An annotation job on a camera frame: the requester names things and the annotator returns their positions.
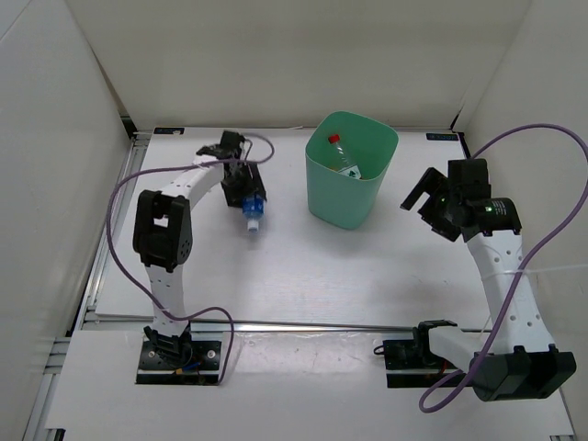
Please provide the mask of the blue label plastic bottle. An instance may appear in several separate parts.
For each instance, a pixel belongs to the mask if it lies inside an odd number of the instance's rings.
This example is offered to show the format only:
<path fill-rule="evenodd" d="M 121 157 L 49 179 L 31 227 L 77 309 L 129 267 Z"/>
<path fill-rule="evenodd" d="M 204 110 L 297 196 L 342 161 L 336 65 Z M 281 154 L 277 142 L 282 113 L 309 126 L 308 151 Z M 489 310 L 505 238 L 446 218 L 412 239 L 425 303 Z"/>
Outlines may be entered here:
<path fill-rule="evenodd" d="M 257 233 L 260 229 L 261 219 L 265 214 L 265 200 L 258 194 L 243 199 L 242 213 L 246 220 L 247 231 Z"/>

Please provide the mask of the red label plastic bottle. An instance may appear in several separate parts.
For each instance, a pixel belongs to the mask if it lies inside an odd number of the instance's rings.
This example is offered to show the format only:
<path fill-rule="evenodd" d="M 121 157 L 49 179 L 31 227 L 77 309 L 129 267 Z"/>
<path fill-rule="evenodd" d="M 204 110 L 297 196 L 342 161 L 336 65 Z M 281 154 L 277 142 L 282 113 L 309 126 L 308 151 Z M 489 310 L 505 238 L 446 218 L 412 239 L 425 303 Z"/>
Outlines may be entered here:
<path fill-rule="evenodd" d="M 338 173 L 356 180 L 363 178 L 357 161 L 354 159 L 352 153 L 344 147 L 341 143 L 341 138 L 338 134 L 333 134 L 328 137 L 332 153 L 331 160 L 328 167 Z"/>

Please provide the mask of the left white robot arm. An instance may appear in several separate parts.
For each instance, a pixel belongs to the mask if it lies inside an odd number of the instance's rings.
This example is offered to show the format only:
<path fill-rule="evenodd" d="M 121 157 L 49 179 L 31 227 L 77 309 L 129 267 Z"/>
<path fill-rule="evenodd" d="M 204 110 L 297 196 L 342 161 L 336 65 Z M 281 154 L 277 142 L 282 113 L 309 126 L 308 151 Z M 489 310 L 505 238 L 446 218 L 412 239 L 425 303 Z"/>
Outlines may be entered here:
<path fill-rule="evenodd" d="M 193 246 L 192 209 L 220 185 L 227 205 L 242 211 L 247 231 L 259 231 L 266 190 L 258 165 L 248 162 L 252 146 L 247 136 L 226 130 L 219 143 L 197 151 L 194 169 L 138 197 L 132 246 L 153 296 L 153 323 L 145 335 L 153 352 L 173 368 L 195 358 L 183 289 L 183 264 Z"/>

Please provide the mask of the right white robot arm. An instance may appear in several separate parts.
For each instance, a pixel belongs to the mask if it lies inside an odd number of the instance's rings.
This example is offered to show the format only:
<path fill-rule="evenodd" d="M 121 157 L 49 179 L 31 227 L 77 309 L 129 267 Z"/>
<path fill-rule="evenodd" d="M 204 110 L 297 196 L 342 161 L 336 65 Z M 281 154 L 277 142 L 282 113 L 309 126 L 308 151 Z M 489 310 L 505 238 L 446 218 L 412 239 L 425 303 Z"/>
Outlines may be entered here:
<path fill-rule="evenodd" d="M 577 368 L 561 352 L 538 309 L 524 272 L 522 224 L 514 202 L 492 196 L 483 159 L 453 160 L 442 174 L 428 168 L 401 208 L 421 196 L 421 219 L 441 237 L 463 240 L 478 268 L 492 330 L 485 341 L 451 321 L 420 322 L 413 329 L 413 358 L 431 368 L 441 360 L 457 368 L 482 401 L 546 399 Z"/>

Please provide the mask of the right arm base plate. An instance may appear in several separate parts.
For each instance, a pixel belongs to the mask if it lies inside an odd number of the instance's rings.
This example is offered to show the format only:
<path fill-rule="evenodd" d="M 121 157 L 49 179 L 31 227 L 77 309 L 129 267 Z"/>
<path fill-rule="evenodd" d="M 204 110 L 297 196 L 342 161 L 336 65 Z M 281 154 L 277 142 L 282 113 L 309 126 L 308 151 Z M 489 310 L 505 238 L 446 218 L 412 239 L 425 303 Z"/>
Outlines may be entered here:
<path fill-rule="evenodd" d="M 443 349 L 446 355 L 449 349 L 457 349 L 456 355 L 446 359 L 431 350 L 429 334 L 435 328 L 448 328 L 450 333 L 448 344 L 433 343 L 433 348 Z M 435 320 L 413 327 L 410 338 L 383 340 L 373 354 L 384 359 L 388 389 L 426 389 L 458 370 L 453 361 L 467 367 L 480 350 L 479 337 L 463 332 L 454 322 Z"/>

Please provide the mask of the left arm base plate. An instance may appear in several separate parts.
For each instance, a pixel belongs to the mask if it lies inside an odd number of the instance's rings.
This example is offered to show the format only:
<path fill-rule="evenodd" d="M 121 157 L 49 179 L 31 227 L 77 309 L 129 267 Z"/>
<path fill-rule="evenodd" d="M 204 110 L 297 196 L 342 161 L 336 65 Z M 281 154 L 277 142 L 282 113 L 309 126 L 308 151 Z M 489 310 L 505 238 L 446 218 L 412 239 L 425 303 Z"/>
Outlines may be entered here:
<path fill-rule="evenodd" d="M 136 370 L 138 385 L 218 386 L 222 342 L 192 340 L 179 357 L 165 356 L 143 339 Z"/>

